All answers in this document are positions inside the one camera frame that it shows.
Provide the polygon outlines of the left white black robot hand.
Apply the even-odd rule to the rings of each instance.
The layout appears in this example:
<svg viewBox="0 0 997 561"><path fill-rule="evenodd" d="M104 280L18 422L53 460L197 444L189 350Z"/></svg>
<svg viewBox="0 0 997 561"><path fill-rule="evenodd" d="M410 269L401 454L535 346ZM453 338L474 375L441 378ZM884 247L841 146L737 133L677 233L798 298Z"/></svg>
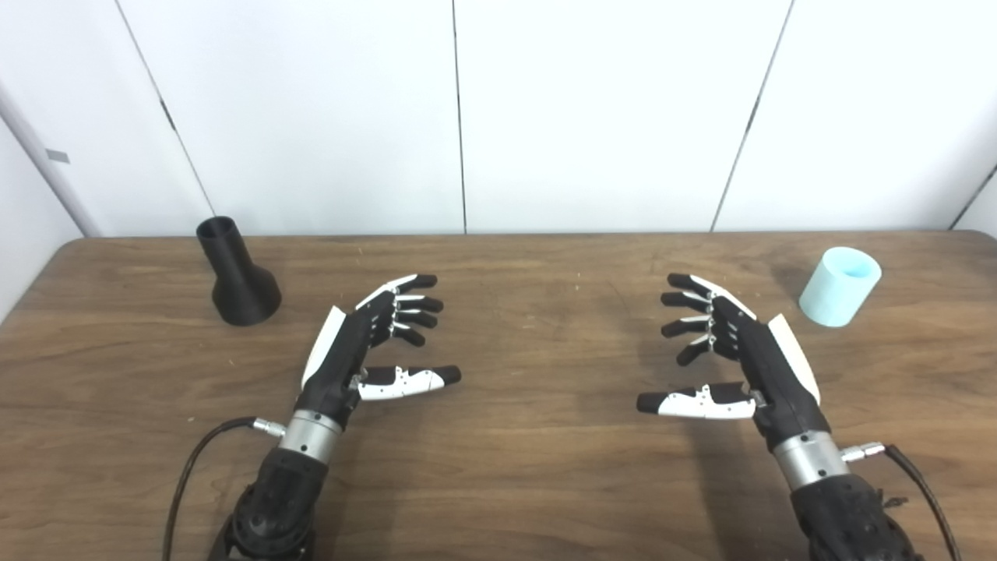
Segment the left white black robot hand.
<svg viewBox="0 0 997 561"><path fill-rule="evenodd" d="M345 429L362 401L401 399L441 390L462 380L460 367L367 367L367 353L388 340L424 347L419 327L437 326L441 301L421 290L438 283L410 274L384 283L351 312L331 308L306 363L296 411L312 411Z"/></svg>

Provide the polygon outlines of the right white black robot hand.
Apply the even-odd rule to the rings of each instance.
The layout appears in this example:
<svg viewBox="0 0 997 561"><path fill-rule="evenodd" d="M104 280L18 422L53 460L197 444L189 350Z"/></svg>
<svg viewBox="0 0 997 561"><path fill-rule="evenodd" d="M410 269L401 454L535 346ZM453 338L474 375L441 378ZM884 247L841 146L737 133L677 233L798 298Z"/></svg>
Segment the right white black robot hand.
<svg viewBox="0 0 997 561"><path fill-rule="evenodd" d="M696 312L661 328L667 340L695 334L677 355L677 365L718 355L738 363L744 380L642 392L635 402L638 412L669 418L750 418L768 450L807 432L832 431L820 408L812 367L786 317L762 322L732 292L693 274L670 273L667 281L672 290L663 292L663 305Z"/></svg>

